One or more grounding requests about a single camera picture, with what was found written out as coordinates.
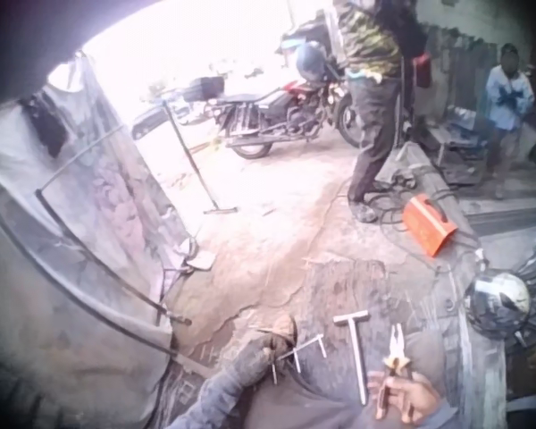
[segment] person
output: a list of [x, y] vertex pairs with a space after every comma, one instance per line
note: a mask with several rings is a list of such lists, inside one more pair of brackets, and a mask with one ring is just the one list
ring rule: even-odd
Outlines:
[[522, 118], [534, 103], [532, 86], [518, 70], [519, 61], [516, 46], [506, 43], [500, 49], [500, 64], [490, 71], [486, 84], [489, 119], [494, 123], [486, 173], [497, 179], [497, 199], [504, 198], [506, 175], [518, 150]]
[[[220, 428], [244, 390], [258, 384], [273, 360], [289, 348], [288, 341], [271, 333], [249, 342], [227, 368], [205, 382], [197, 402], [167, 429]], [[398, 377], [385, 379], [384, 373], [371, 372], [368, 387], [376, 399], [381, 384], [386, 383], [390, 390], [389, 404], [399, 411], [407, 398], [414, 407], [413, 424], [417, 427], [457, 429], [456, 409], [441, 398], [424, 376], [414, 373], [413, 377], [413, 381]]]
[[362, 223], [378, 218], [365, 194], [385, 191], [375, 180], [393, 147], [398, 125], [402, 63], [424, 54], [427, 37], [413, 0], [334, 0], [347, 58], [353, 106], [362, 126], [362, 151], [348, 190], [352, 215]]

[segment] motorcycle luggage box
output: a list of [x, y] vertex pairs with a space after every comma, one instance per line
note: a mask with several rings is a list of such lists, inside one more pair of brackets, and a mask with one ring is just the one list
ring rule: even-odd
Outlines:
[[187, 103], [208, 101], [217, 98], [224, 92], [224, 78], [213, 76], [192, 80], [186, 87], [182, 96]]

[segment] helmet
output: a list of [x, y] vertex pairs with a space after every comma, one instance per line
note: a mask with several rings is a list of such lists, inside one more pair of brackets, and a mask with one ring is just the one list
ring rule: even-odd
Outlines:
[[296, 67], [309, 82], [322, 82], [327, 76], [325, 49], [317, 42], [304, 43], [296, 50]]
[[486, 269], [465, 291], [466, 316], [473, 328], [493, 340], [504, 340], [523, 328], [530, 314], [526, 283], [516, 275]]

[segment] light blue shirt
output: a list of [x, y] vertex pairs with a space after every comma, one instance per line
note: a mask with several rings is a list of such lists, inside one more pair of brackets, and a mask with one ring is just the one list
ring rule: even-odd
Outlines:
[[[498, 105], [500, 88], [504, 88], [507, 93], [512, 91], [522, 92], [523, 96], [518, 98], [516, 111], [507, 105]], [[513, 79], [509, 79], [500, 65], [490, 71], [489, 80], [486, 83], [486, 92], [491, 102], [489, 119], [495, 123], [497, 128], [502, 130], [512, 131], [519, 128], [521, 118], [528, 113], [534, 104], [534, 93], [528, 78], [518, 72]]]

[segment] orange welding machine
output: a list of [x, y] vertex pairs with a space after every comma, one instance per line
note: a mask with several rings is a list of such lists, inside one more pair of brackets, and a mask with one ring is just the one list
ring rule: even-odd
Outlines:
[[430, 257], [435, 257], [457, 227], [436, 202], [425, 194], [409, 200], [403, 210], [403, 223]]

